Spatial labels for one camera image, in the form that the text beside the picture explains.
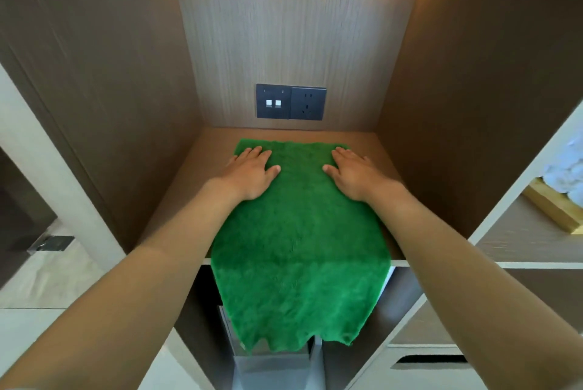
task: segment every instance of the brown shelf surface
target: brown shelf surface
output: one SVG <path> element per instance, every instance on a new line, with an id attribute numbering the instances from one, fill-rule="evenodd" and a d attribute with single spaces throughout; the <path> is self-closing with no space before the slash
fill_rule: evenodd
<path id="1" fill-rule="evenodd" d="M 242 138 L 299 143 L 345 143 L 362 156 L 368 156 L 386 175 L 399 178 L 389 155 L 373 132 L 327 132 L 257 128 L 204 128 L 150 219 L 144 237 L 173 217 L 209 178 L 218 175 Z M 397 243 L 385 233 L 393 265 L 408 265 Z M 210 262 L 210 251 L 205 263 Z"/>
<path id="2" fill-rule="evenodd" d="M 583 269 L 583 235 L 565 232 L 522 195 L 477 247 L 503 268 Z"/>
<path id="3" fill-rule="evenodd" d="M 506 269 L 583 335 L 583 270 Z M 429 302 L 409 320 L 391 344 L 455 344 Z"/>

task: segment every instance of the person's left hand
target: person's left hand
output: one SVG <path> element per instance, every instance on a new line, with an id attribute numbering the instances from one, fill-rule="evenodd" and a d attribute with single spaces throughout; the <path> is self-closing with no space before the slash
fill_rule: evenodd
<path id="1" fill-rule="evenodd" d="M 262 147 L 245 149 L 241 155 L 232 156 L 221 178 L 235 189 L 239 200 L 254 200 L 264 193 L 278 173 L 281 166 L 271 166 L 267 171 L 265 164 L 271 150 L 261 152 Z"/>

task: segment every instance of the hand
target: hand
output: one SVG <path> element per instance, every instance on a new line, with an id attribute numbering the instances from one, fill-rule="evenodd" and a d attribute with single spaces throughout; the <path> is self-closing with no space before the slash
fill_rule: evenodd
<path id="1" fill-rule="evenodd" d="M 241 155 L 232 156 L 229 160 L 221 178 L 235 190 L 239 201 L 254 200 L 260 196 L 281 172 L 281 166 L 271 166 L 265 170 L 270 155 L 271 150 L 261 152 L 261 146 L 253 150 L 248 147 Z"/>
<path id="2" fill-rule="evenodd" d="M 368 157 L 359 157 L 352 150 L 337 147 L 332 151 L 332 158 L 338 169 L 325 164 L 322 169 L 329 175 L 340 191 L 356 201 L 370 202 L 375 190 L 387 181 Z"/>

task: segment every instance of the person's left arm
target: person's left arm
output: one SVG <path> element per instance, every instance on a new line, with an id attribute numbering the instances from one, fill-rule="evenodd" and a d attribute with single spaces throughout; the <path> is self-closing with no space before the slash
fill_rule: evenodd
<path id="1" fill-rule="evenodd" d="M 0 378 L 0 389 L 138 388 L 231 211 L 280 172 L 271 151 L 231 158 L 168 223 L 77 299 Z"/>

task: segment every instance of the person's right arm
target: person's right arm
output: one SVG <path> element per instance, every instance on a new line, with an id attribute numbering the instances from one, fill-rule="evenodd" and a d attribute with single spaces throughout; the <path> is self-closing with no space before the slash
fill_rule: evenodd
<path id="1" fill-rule="evenodd" d="M 368 158 L 337 148 L 338 188 L 398 241 L 441 322 L 490 389 L 562 389 L 583 378 L 583 339 Z"/>

